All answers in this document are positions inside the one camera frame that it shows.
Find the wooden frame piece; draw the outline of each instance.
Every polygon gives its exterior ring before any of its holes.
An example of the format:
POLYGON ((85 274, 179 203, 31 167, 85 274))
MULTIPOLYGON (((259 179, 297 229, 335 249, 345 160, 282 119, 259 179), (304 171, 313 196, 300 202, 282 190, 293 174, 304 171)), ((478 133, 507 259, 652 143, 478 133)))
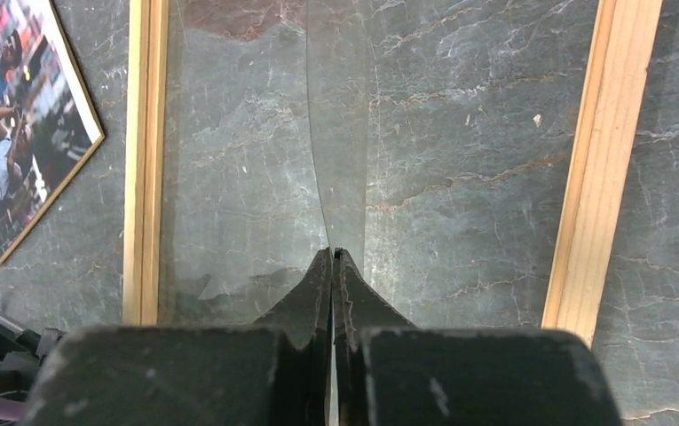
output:
POLYGON ((564 208, 543 312, 588 346, 619 218, 621 196, 662 0, 600 0, 564 208))
POLYGON ((169 0, 130 0, 122 321, 155 324, 159 299, 169 0))

